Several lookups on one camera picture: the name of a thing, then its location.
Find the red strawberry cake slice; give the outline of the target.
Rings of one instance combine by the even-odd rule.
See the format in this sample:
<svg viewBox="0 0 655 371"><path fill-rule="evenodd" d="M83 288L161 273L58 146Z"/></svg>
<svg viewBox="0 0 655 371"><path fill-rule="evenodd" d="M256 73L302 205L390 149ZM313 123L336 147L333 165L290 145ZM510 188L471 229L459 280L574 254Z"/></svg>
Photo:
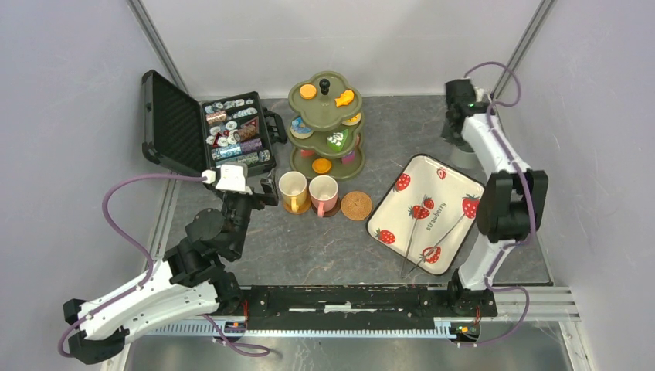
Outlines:
<svg viewBox="0 0 655 371"><path fill-rule="evenodd" d="M301 149L300 150L300 156L302 158L309 158L315 155L315 152L312 150L307 150L307 149Z"/></svg>

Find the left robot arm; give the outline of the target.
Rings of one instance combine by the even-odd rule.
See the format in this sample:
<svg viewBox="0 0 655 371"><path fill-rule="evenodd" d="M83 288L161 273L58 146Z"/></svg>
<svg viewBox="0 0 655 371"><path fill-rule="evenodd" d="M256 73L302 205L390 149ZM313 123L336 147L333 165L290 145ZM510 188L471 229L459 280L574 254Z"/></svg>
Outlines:
<svg viewBox="0 0 655 371"><path fill-rule="evenodd" d="M200 176L139 175L110 188L102 202L103 215L118 234L142 252L147 267L109 294L64 303L69 326L57 344L61 356L86 365L98 364L157 328L215 312L233 315L241 309L243 293L223 261L241 257L252 212L277 206L279 195L272 172L260 179L262 190L256 192L244 175L230 175L229 169L224 165ZM149 179L201 182L217 191L222 200L221 209L209 208L197 214L187 225L186 236L157 260L114 222L108 210L117 190Z"/></svg>

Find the round orange biscuit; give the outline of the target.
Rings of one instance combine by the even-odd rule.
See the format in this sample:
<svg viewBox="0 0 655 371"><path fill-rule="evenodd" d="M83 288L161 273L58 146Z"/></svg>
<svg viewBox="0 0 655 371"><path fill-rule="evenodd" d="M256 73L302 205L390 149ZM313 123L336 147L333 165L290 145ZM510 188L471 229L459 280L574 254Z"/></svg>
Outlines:
<svg viewBox="0 0 655 371"><path fill-rule="evenodd" d="M306 83L300 86L299 95L302 99L312 100L317 96L317 88L312 83Z"/></svg>

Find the small orange pastry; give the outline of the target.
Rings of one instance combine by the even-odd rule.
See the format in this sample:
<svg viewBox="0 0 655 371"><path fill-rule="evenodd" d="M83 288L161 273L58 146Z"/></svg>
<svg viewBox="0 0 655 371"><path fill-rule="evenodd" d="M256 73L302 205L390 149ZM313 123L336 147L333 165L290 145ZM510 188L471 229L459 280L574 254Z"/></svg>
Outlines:
<svg viewBox="0 0 655 371"><path fill-rule="evenodd" d="M348 106L355 99L353 90L345 90L339 97L334 99L336 107Z"/></svg>

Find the orange macaron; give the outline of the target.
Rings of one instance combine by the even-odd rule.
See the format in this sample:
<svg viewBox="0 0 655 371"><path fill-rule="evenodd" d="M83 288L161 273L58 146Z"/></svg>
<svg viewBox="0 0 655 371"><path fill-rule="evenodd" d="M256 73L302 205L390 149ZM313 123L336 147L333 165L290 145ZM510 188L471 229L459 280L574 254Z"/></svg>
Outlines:
<svg viewBox="0 0 655 371"><path fill-rule="evenodd" d="M317 158L312 162L311 168L318 175L328 174L332 169L332 162L327 158Z"/></svg>

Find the grey-green ceramic mug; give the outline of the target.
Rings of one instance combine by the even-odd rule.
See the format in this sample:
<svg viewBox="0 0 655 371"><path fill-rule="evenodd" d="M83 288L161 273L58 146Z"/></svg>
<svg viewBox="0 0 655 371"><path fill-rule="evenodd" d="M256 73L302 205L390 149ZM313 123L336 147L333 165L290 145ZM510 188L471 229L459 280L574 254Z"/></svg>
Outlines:
<svg viewBox="0 0 655 371"><path fill-rule="evenodd" d="M469 145L454 145L450 157L457 168L472 170L480 167L479 159Z"/></svg>

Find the yellow ceramic mug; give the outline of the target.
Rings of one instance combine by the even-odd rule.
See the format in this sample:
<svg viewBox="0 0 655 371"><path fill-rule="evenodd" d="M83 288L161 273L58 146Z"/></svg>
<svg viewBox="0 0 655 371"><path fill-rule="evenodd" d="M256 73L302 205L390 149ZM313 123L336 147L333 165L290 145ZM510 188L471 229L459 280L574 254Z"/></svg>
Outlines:
<svg viewBox="0 0 655 371"><path fill-rule="evenodd" d="M282 174L278 182L284 205L292 213L300 213L307 201L307 179L297 171Z"/></svg>

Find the purple cake slice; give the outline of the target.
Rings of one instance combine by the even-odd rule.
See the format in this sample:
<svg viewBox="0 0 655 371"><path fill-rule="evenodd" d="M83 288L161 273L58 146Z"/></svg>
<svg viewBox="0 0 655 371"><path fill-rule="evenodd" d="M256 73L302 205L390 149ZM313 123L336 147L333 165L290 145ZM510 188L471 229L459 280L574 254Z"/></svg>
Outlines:
<svg viewBox="0 0 655 371"><path fill-rule="evenodd" d="M344 157L341 158L341 163L343 165L350 165L353 163L357 158L357 151L353 150L347 153Z"/></svg>

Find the metal serving tongs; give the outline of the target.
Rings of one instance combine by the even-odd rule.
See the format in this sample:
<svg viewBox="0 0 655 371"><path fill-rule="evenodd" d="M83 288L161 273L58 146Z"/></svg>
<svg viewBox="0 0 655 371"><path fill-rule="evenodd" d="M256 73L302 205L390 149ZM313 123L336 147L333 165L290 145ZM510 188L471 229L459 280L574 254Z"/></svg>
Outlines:
<svg viewBox="0 0 655 371"><path fill-rule="evenodd" d="M400 277L407 278L418 270L436 276L445 274L463 244L466 227L461 200L444 196L428 219L415 222Z"/></svg>

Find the green triangular cake slice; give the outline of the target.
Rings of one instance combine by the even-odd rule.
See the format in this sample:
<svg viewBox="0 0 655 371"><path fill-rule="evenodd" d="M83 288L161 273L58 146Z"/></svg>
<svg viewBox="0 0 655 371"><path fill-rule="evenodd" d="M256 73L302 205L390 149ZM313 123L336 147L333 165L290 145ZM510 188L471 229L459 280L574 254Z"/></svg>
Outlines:
<svg viewBox="0 0 655 371"><path fill-rule="evenodd" d="M342 131L336 131L327 136L327 146L332 152L340 152L343 150L348 140L349 132L348 129Z"/></svg>

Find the yellow glazed donut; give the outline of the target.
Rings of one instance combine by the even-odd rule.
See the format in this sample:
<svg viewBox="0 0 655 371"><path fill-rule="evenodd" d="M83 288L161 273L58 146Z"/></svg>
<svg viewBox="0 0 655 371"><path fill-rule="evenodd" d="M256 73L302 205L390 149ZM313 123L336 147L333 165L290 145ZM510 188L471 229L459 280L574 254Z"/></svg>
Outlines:
<svg viewBox="0 0 655 371"><path fill-rule="evenodd" d="M357 125L361 121L362 113L356 114L354 117L351 117L347 120L342 121L343 125L346 126L354 126Z"/></svg>

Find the blue glazed donut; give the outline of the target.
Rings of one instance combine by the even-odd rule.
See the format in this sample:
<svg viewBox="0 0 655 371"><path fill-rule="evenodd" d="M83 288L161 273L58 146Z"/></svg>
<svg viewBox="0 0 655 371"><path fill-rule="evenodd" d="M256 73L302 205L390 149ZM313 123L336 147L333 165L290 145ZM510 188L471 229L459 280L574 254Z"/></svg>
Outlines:
<svg viewBox="0 0 655 371"><path fill-rule="evenodd" d="M301 117L296 117L290 123L290 133L297 139L307 139L313 135L314 130L309 128Z"/></svg>

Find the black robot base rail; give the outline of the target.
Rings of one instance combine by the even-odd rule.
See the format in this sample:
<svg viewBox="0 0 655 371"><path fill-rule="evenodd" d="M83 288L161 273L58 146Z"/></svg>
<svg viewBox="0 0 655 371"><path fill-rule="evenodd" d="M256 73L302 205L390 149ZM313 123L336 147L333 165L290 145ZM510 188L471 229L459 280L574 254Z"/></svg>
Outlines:
<svg viewBox="0 0 655 371"><path fill-rule="evenodd" d="M488 289L428 284L253 285L214 312L244 315L249 330L283 331L423 330L436 318L498 314Z"/></svg>

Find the woven rattan round coaster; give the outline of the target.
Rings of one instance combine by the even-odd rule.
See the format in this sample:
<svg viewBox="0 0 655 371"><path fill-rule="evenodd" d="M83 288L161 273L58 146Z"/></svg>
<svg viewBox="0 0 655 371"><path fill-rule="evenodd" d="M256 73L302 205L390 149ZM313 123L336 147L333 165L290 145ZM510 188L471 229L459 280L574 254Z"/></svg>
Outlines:
<svg viewBox="0 0 655 371"><path fill-rule="evenodd" d="M365 220L372 210L372 198L362 191L349 192L341 200L341 211L350 220Z"/></svg>

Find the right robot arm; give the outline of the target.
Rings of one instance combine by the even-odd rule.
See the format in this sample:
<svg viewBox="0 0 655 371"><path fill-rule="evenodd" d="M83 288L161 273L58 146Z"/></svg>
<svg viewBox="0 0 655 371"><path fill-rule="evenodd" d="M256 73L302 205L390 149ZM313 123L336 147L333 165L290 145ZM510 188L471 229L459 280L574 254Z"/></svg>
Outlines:
<svg viewBox="0 0 655 371"><path fill-rule="evenodd" d="M453 277L446 306L466 315L477 306L475 291L491 287L507 254L534 236L540 226L548 176L534 170L500 129L493 103L484 101L471 79L446 83L446 119L473 150L487 176L475 221L478 238Z"/></svg>

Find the dark brown round coaster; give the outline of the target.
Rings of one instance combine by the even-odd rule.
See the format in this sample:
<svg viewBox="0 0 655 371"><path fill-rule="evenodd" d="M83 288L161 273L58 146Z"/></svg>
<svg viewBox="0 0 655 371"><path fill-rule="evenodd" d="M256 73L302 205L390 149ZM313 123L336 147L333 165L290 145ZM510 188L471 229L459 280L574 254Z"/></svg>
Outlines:
<svg viewBox="0 0 655 371"><path fill-rule="evenodd" d="M311 203L311 209L313 210L314 214L316 214L316 215L318 214L318 208L313 203ZM326 217L326 218L332 217L332 216L338 214L340 211L341 211L341 198L338 197L338 198L336 198L336 203L335 203L334 207L332 209L324 212L324 217Z"/></svg>

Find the strawberry print serving tray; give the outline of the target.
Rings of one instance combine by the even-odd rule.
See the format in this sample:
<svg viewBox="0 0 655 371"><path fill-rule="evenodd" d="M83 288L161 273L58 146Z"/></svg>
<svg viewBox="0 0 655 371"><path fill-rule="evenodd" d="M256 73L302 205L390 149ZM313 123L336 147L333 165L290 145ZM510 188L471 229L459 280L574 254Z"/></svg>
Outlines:
<svg viewBox="0 0 655 371"><path fill-rule="evenodd" d="M405 258L415 222L428 219L444 196L461 200L468 234L483 192L481 182L428 155L415 155L368 218L368 234Z"/></svg>

